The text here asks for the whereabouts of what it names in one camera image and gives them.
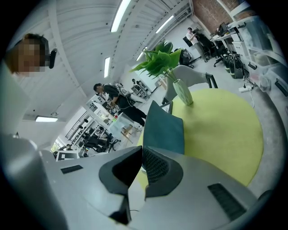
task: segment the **power strip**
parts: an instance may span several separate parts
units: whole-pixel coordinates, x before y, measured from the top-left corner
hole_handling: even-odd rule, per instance
[[[252,90],[250,85],[247,85],[246,88],[244,87],[239,88],[240,93],[248,92],[249,90]]]

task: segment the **light green vase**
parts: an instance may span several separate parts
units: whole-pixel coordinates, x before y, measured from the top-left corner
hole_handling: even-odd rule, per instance
[[[191,92],[181,79],[176,80],[173,83],[173,86],[177,95],[180,97],[180,99],[185,105],[189,106],[193,103]]]

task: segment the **round table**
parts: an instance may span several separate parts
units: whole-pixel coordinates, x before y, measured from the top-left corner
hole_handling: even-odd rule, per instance
[[[193,104],[173,100],[172,114],[183,119],[184,154],[203,159],[247,186],[263,153],[263,133],[254,109],[229,91],[207,88],[191,92]],[[142,135],[138,145],[142,145]],[[144,188],[146,175],[137,177]]]

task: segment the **ceiling light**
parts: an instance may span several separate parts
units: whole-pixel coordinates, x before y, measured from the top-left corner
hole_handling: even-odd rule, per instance
[[[105,59],[104,77],[108,77],[110,57]]]
[[[163,23],[162,26],[160,26],[160,28],[156,31],[156,34],[159,33],[159,31],[173,18],[174,16],[172,15],[170,18],[168,18],[168,20],[166,22]]]
[[[111,32],[116,32],[118,30],[121,19],[122,19],[123,15],[125,13],[125,10],[127,9],[130,2],[131,2],[131,0],[122,0],[121,1],[120,5],[117,9],[116,16],[113,20],[112,27],[110,29]]]
[[[141,54],[137,57],[136,61],[138,61],[142,57],[142,55],[144,54],[143,51],[146,49],[147,49],[147,46],[142,50]]]
[[[43,117],[43,116],[37,116],[35,118],[36,122],[55,122],[57,121],[58,118],[57,117]]]

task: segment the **ceiling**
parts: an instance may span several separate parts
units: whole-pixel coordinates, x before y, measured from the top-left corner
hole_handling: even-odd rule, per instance
[[[31,103],[26,115],[67,121],[93,95],[95,83],[111,83],[123,74],[144,46],[152,48],[166,32],[191,14],[188,0],[131,0],[117,32],[110,27],[120,0],[44,0],[15,33],[12,47],[25,33],[44,35],[58,49],[53,69],[15,78]],[[166,29],[156,30],[171,16]],[[104,60],[111,57],[104,78]]]

